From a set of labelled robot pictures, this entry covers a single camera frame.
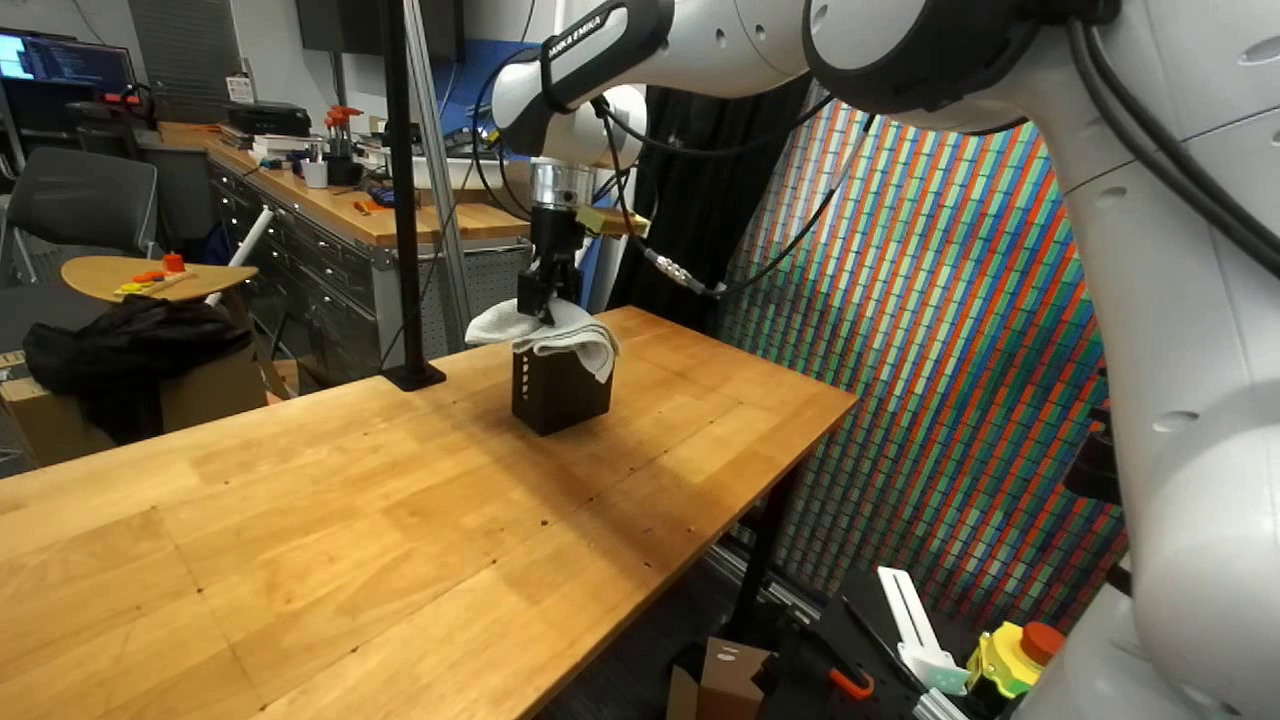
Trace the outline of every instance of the black cable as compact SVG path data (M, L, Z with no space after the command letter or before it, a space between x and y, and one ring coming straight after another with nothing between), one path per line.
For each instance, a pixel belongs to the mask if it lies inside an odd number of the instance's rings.
M513 55L504 55L504 61L482 76L482 83L480 83L480 94L477 94L477 100L473 100L473 168L477 168L477 176L480 176L482 196L486 196L494 210L504 210L504 214L513 214L513 215L520 215L520 220L528 220L528 206L513 192L504 145L494 145L494 151L500 151L500 165L494 165L494 168L500 168L500 176L504 176L504 196L500 196L500 192L486 186L486 176L482 176L482 159L480 159L480 119L486 116L486 114L482 114L482 100L486 100L494 76L522 53L528 31L533 31L533 15L534 15L534 0L528 0L522 27L520 27L520 42L514 42L520 48L514 48Z
M1230 192L1222 192L1202 165L1194 165L1194 158L1185 151L1185 145L1155 119L1155 114L1149 114L1129 83L1120 82L1120 74L1110 67L1105 45L1094 31L1084 27L1084 48L1088 61L1094 67L1094 76L1106 83L1106 94L1120 100L1120 108L1132 116L1136 129L1149 132L1149 141L1167 158L1167 165L1175 172L1185 172L1210 206L1219 206L1229 215L1234 215L1240 230L1249 230L1258 244L1280 249L1280 236L1258 226L1249 210L1234 206Z
M635 132L635 129L633 129L626 119L620 119L614 114L607 114L607 119L613 119L625 136L640 141L640 145L651 147L651 151L694 158L694 159L735 159L735 158L745 158L745 151L755 151L755 147L766 147L766 145L793 136L793 132L804 129L817 114L825 114L831 100L837 100L837 97L827 94L827 97L817 100L807 114L799 114L786 129L777 129L777 132L766 132L766 136L755 136L755 141L733 145L733 147L681 147L681 145L662 145L662 141L651 141L651 136Z
M1217 200L1202 196L1189 176L1167 168L1167 159L1151 158L1151 147L1129 129L1129 119L1114 114L1110 97L1105 94L1105 82L1090 66L1088 53L1088 27L1071 26L1071 61L1084 82L1088 100L1105 116L1105 123L1114 132L1114 141L1162 186L1172 189L1185 206L1190 206L1210 230L1219 230L1240 253L1249 253L1257 264L1264 264L1272 276L1280 276L1280 249L1258 240L1240 226L1240 215L1222 214Z
M625 180L625 151L614 145L614 119L607 114L607 100L595 97L593 100L601 123L603 123L603 141L607 141L607 159L613 159L613 206L625 214L625 233L626 233L626 244L635 240L635 226L633 226L633 210L626 210L626 180Z
M825 200L807 214L807 220L799 226L799 233L797 233L755 276L733 284L733 289L725 292L725 302L755 289L765 276L772 276L772 274L811 236L811 230L827 215L831 200L841 196L841 189L844 189L844 180L846 180L846 172L850 172L864 141L872 136L872 129L876 129L876 114L864 116L864 129L858 129L855 145L846 147L841 186L831 186L831 189L825 192Z

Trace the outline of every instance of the patterned screen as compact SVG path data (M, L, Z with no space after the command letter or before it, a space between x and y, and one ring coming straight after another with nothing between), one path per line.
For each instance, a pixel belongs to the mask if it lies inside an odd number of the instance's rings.
M804 474L778 565L811 593L895 565L928 613L1071 624L1124 531L1058 490L1106 390L1045 141L879 119L855 147L858 132L844 103L797 132L733 284L837 200L719 323L858 398Z

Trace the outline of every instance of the metal post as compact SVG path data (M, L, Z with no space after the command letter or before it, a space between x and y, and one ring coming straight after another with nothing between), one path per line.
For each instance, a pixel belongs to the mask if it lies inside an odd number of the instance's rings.
M342 53L329 53L329 67L333 67L333 97L335 97L335 103L349 103L349 67L342 67Z
M275 220L275 214L271 214L271 206L263 206L257 214L250 230L243 233L241 249L231 253L229 270L241 270L257 253L257 244L266 236L271 220Z
M766 497L765 497L765 515L755 527L755 545L753 545L753 561L746 561L746 576L735 593L733 616L725 624L725 638L745 642L755 628L755 609L761 609L761 593L766 583L766 570L777 561L777 548L784 542L784 523L793 513L799 490L799 467L793 467Z
M414 391L440 385L442 371L423 355L423 289L414 270L414 196L411 196L411 141L408 141L408 67L405 67L405 6L382 0L382 74L388 74L388 129L393 129L393 192L397 192L397 274L401 274L401 323L405 364L388 371L393 385Z
M434 82L431 82L431 48L429 48L429 26L420 0L405 0L405 42L408 42L408 74L420 103L420 145L429 158L431 172L431 196L434 196L434 215L440 215L440 240L434 253L442 260L442 334L446 347L464 347L464 334L473 320L473 295L468 295L468 264L461 249L461 230L457 230L457 206L450 206L450 186L446 186L446 159L442 159L442 132L440 132L440 103L434 103Z

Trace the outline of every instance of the black box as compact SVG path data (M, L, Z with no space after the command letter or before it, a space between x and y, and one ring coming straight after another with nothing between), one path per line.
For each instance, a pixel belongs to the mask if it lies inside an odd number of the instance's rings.
M534 428L555 434L607 412L613 375L601 385L576 353L513 347L513 412Z
M229 123L249 136L310 136L310 116L294 103L229 103Z

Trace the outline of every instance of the cardboard box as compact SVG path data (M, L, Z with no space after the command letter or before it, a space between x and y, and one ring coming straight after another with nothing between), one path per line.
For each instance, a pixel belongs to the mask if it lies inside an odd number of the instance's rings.
M765 704L755 673L766 658L766 650L713 638L698 678L673 667L666 720L755 720Z
M70 398L50 398L33 375L22 375L17 353L4 353L0 403L13 418L33 466L60 466L111 450L111 437L86 423ZM159 385L164 434L209 423L260 403L263 385L249 347Z

